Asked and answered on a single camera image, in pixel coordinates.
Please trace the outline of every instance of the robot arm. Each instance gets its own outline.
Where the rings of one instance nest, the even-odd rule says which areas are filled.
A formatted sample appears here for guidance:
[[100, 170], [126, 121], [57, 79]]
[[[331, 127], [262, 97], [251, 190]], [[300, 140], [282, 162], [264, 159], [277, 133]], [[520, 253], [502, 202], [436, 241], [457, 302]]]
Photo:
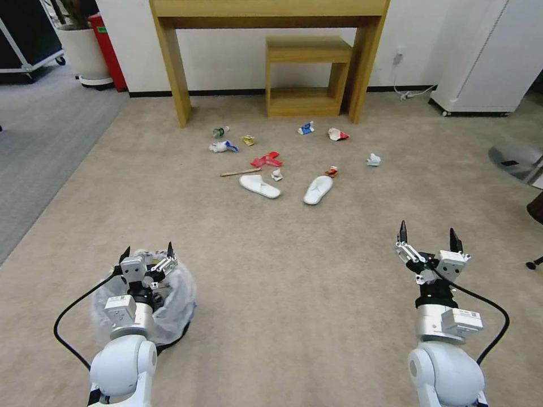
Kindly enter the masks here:
[[[175, 270], [171, 242], [165, 259], [148, 270], [140, 257], [121, 256], [114, 273], [128, 284], [126, 295], [108, 298], [105, 311], [113, 322], [111, 342], [91, 364], [89, 406], [150, 407], [152, 378], [157, 367], [157, 348], [147, 338], [154, 330], [153, 290]], [[109, 403], [111, 397], [127, 399]]]
[[420, 288], [420, 297], [415, 301], [419, 345], [408, 359], [420, 406], [486, 407], [481, 368], [458, 347], [470, 334], [483, 329], [481, 316], [458, 309], [449, 285], [470, 259], [463, 253], [462, 241], [451, 229], [450, 250], [440, 250], [437, 256], [418, 252], [407, 244], [406, 224], [402, 222], [395, 251], [415, 273]]
[[[92, 361], [88, 405], [150, 407], [156, 368], [157, 348], [144, 336], [126, 335], [114, 339]], [[129, 394], [132, 395], [123, 401], [106, 403], [109, 397]]]

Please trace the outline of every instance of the wooden console table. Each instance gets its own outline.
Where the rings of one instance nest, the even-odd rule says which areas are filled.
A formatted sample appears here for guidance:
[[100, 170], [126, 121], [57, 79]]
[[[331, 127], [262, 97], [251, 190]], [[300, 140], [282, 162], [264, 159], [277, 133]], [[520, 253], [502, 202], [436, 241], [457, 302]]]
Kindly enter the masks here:
[[343, 104], [351, 121], [358, 123], [389, 1], [149, 0], [179, 125], [185, 127], [192, 106], [177, 28], [355, 27]]

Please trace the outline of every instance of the power cord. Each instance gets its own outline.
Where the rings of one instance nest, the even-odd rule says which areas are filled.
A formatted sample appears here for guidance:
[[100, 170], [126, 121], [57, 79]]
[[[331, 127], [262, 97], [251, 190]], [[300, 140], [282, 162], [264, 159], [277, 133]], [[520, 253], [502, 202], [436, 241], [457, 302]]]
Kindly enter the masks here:
[[490, 344], [485, 348], [485, 350], [482, 351], [482, 353], [477, 358], [477, 364], [481, 365], [481, 363], [484, 360], [484, 358], [486, 357], [486, 355], [488, 355], [490, 353], [490, 351], [498, 344], [500, 339], [503, 338], [503, 336], [505, 335], [505, 332], [509, 328], [509, 324], [511, 322], [511, 320], [509, 319], [509, 314], [507, 313], [507, 311], [505, 309], [500, 307], [494, 301], [489, 300], [488, 298], [485, 298], [482, 295], [474, 293], [474, 292], [468, 290], [467, 288], [464, 288], [461, 285], [453, 283], [451, 280], [445, 278], [439, 271], [436, 270], [435, 267], [432, 267], [432, 271], [435, 272], [438, 275], [439, 278], [441, 278], [442, 280], [445, 280], [446, 282], [448, 282], [454, 288], [466, 293], [467, 295], [470, 295], [470, 296], [472, 296], [474, 298], [477, 298], [478, 300], [486, 302], [488, 305], [491, 305], [492, 307], [496, 308], [498, 311], [500, 311], [503, 314], [503, 317], [504, 317], [505, 321], [503, 323], [502, 329], [499, 331], [498, 335], [496, 335], [496, 337], [493, 339], [493, 341], [490, 342]]
[[400, 92], [398, 89], [396, 89], [396, 73], [394, 74], [394, 83], [393, 83], [393, 88], [394, 88], [394, 92], [396, 92], [397, 95], [400, 96], [400, 100], [407, 100], [407, 99], [411, 99], [415, 96], [419, 96], [419, 95], [422, 95], [424, 93], [426, 93], [427, 91], [435, 88], [437, 85], [432, 85], [430, 86], [428, 89], [425, 89], [423, 90], [422, 92], [416, 92], [414, 93], [413, 91], [411, 90], [407, 90], [405, 92]]
[[75, 300], [74, 302], [72, 302], [70, 305], [68, 305], [68, 307], [66, 307], [66, 309], [64, 309], [64, 311], [62, 311], [60, 313], [60, 315], [58, 315], [58, 318], [57, 320], [55, 321], [55, 325], [53, 327], [53, 335], [55, 335], [55, 338], [57, 338], [57, 340], [66, 348], [68, 349], [77, 359], [79, 359], [79, 361], [85, 365], [85, 367], [87, 368], [88, 371], [91, 370], [91, 365], [89, 364], [89, 362], [86, 361], [86, 359], [81, 356], [81, 354], [76, 351], [72, 346], [70, 346], [70, 344], [68, 342], [66, 342], [64, 339], [61, 338], [61, 336], [58, 334], [58, 324], [60, 323], [62, 317], [64, 317], [64, 315], [66, 315], [66, 313], [68, 311], [70, 311], [75, 305], [77, 305], [77, 303], [79, 303], [81, 300], [83, 300], [84, 298], [88, 297], [90, 294], [92, 294], [94, 291], [98, 290], [101, 286], [103, 286], [104, 284], [107, 284], [113, 277], [117, 276], [118, 274], [114, 271], [113, 273], [111, 273], [110, 276], [108, 276], [104, 281], [96, 284], [93, 288], [91, 288], [89, 291], [87, 291], [86, 293], [84, 293], [81, 297], [79, 297], [77, 300]]

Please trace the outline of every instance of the red trash bin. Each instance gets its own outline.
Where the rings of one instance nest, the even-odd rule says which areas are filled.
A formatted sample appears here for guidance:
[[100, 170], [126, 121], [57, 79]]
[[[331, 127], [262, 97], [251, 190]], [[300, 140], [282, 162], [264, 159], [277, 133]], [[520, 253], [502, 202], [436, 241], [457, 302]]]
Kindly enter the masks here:
[[115, 89], [117, 92], [123, 92], [127, 90], [126, 81], [124, 80], [123, 71], [120, 70], [119, 61], [113, 50], [113, 45], [109, 40], [109, 35], [107, 35], [107, 30], [104, 25], [104, 20], [100, 13], [96, 13], [90, 17], [87, 17], [87, 20], [90, 22], [92, 29], [94, 30], [94, 35], [98, 40], [98, 45], [102, 50], [102, 55], [106, 61], [107, 68], [109, 69], [109, 74], [113, 79], [115, 84]]

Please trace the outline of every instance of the chair leg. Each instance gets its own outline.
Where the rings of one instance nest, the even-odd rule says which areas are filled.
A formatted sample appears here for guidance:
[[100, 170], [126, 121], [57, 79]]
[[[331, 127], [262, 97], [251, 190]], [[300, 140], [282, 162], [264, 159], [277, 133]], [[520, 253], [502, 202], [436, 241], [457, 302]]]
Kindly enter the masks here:
[[526, 263], [526, 267], [528, 267], [530, 270], [535, 270], [537, 266], [543, 263], [543, 256], [541, 256], [539, 259], [534, 260], [533, 262]]

